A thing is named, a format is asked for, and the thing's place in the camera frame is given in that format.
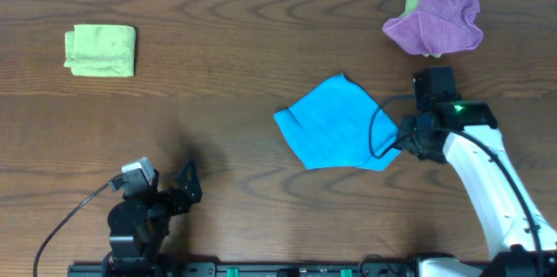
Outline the blue cloth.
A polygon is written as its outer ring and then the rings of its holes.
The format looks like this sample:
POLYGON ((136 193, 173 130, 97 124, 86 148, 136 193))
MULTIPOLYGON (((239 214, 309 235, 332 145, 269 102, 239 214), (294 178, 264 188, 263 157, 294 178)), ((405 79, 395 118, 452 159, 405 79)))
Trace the blue cloth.
POLYGON ((357 167, 383 171, 400 154, 380 154, 397 138, 398 126, 344 74, 326 79, 274 119, 305 169, 357 167))

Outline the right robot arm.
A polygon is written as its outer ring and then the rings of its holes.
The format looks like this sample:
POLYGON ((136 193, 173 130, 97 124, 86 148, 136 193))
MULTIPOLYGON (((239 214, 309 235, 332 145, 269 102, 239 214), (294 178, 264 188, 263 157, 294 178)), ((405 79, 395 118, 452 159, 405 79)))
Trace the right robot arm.
POLYGON ((403 118, 397 146, 447 163, 459 175, 480 220, 489 261, 483 268, 451 256, 416 260, 416 276, 554 276, 556 232, 536 207, 507 156, 488 105, 429 104, 403 118))

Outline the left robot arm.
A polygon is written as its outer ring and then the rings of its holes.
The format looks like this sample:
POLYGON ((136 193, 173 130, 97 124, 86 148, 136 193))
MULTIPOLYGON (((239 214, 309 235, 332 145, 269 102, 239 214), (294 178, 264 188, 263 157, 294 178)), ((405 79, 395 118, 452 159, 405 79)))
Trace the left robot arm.
POLYGON ((176 186, 160 191, 159 173, 143 157, 122 167, 109 182, 124 191, 123 201, 108 215, 113 264, 103 264, 105 276, 179 276, 181 265, 161 255, 170 234, 171 218, 188 213, 202 198, 197 166, 189 160, 175 178, 176 186))

